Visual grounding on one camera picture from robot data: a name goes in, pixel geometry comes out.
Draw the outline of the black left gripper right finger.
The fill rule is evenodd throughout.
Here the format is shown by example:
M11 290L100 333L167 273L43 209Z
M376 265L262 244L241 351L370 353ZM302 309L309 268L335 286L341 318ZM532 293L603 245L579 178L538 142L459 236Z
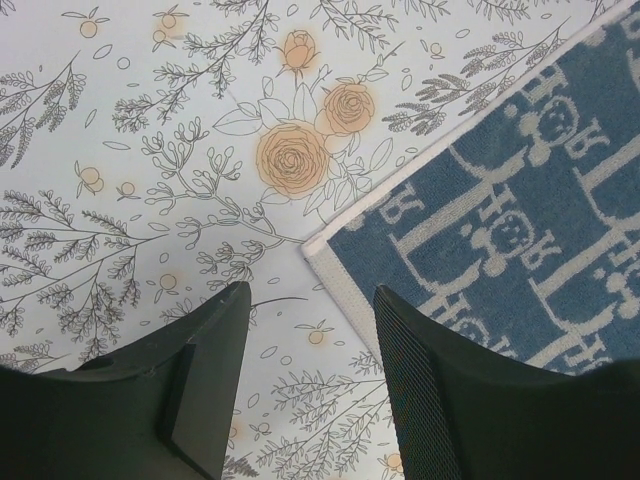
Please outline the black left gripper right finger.
M391 289L374 295L409 479L635 479L639 363L569 376L482 347Z

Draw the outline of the blue patterned towel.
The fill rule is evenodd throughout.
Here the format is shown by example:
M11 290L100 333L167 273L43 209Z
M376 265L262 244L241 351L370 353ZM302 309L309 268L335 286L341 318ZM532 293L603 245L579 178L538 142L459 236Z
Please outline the blue patterned towel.
M311 238L363 342L385 285L530 365L639 354L639 5L625 1Z

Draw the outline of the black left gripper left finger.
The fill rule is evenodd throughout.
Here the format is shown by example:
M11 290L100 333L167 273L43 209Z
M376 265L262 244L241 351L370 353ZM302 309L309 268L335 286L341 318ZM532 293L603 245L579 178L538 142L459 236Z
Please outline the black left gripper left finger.
M68 371L1 371L5 479L218 479L250 315L235 282Z

